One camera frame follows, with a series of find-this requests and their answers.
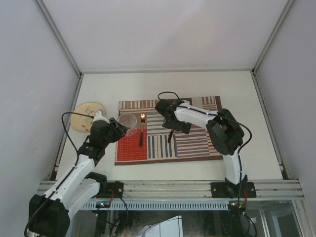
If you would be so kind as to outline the brown wooden knife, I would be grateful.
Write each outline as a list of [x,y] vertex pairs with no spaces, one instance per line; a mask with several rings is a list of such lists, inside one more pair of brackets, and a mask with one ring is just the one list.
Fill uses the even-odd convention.
[[172,139],[172,136],[173,136],[173,132],[174,132],[174,130],[171,130],[171,131],[170,131],[170,134],[169,134],[168,140],[167,140],[168,143],[171,142],[171,139]]

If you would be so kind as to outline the dark handled fork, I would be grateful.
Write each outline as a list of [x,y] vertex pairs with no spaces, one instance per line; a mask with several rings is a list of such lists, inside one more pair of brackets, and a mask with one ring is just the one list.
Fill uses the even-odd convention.
[[141,114],[141,132],[140,132],[140,142],[139,142],[140,147],[143,146],[143,130],[144,130],[145,122],[146,122],[146,115]]

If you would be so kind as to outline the clear glass cup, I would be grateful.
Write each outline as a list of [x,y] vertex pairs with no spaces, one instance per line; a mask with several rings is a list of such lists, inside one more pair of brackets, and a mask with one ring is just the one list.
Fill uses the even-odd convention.
[[137,133],[137,118],[134,114],[120,114],[118,117],[118,122],[128,128],[126,136],[132,136]]

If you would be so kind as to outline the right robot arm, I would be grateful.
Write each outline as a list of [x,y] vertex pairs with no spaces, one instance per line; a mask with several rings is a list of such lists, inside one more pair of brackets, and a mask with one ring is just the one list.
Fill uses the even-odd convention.
[[182,99],[172,102],[160,99],[155,110],[164,117],[164,128],[184,134],[189,134],[193,124],[206,129],[214,149],[224,159],[227,195],[233,198],[244,192],[247,177],[243,173],[239,154],[244,131],[229,110],[213,112],[195,107]]

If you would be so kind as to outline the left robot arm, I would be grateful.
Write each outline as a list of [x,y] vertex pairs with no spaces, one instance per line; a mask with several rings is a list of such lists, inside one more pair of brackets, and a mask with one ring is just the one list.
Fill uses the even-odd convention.
[[75,162],[43,195],[31,198],[24,236],[32,232],[41,237],[63,237],[75,214],[89,199],[114,196],[108,188],[107,177],[93,169],[105,155],[105,149],[123,138],[127,131],[114,118],[94,118],[90,134],[76,151]]

